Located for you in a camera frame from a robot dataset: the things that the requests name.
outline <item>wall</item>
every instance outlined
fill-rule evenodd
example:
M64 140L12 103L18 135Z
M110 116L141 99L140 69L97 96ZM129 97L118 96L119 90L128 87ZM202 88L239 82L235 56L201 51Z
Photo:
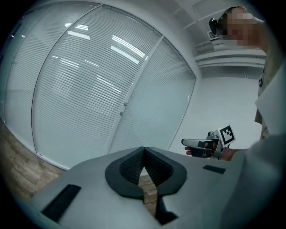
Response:
M183 122L169 151L185 154L182 138L205 139L208 131L231 124L236 142L230 148L248 148L258 141L261 125L254 122L258 80L234 77L208 77L196 82Z
M38 0L33 7L70 0ZM192 69L196 78L201 77L200 70L193 57L194 41L192 37L181 29L179 22L161 6L151 0L89 0L113 6L129 12L147 22L162 33L179 51Z

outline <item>beige shirt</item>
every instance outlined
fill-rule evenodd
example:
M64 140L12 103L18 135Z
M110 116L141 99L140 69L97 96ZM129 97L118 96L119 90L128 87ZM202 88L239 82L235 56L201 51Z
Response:
M267 85L274 78L284 58L283 50L278 44L278 42L274 39L272 39L272 41L273 42L269 43L268 51L266 54L265 66L258 82L258 96L260 96L260 94L265 90ZM258 110L256 111L255 122L260 123L262 125L261 139L268 137L269 133L266 124Z

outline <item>wooden floor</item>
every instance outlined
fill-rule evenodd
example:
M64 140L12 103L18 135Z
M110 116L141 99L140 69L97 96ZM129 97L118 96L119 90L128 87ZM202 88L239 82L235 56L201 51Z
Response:
M0 172L10 192L23 201L64 173L27 150L0 120ZM144 204L152 215L156 212L157 188L149 176L141 177Z

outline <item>man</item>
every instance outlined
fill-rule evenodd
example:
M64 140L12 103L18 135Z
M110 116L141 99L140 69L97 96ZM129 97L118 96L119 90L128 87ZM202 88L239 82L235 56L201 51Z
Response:
M284 56L282 48L272 36L266 23L254 17L242 6L227 9L218 21L218 30L223 39L236 40L240 46L259 48L266 53L265 67L259 80L258 96L260 96L282 64ZM255 122L262 125L261 140L268 137L267 127L258 110ZM185 147L185 150L187 150L186 154L191 155L189 147ZM221 159L230 161L237 151L239 149L225 148Z

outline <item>black camera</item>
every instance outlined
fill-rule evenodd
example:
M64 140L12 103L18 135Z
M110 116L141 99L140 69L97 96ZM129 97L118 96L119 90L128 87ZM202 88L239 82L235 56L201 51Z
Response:
M209 25L213 35L216 35L218 33L218 20L211 18L209 21Z

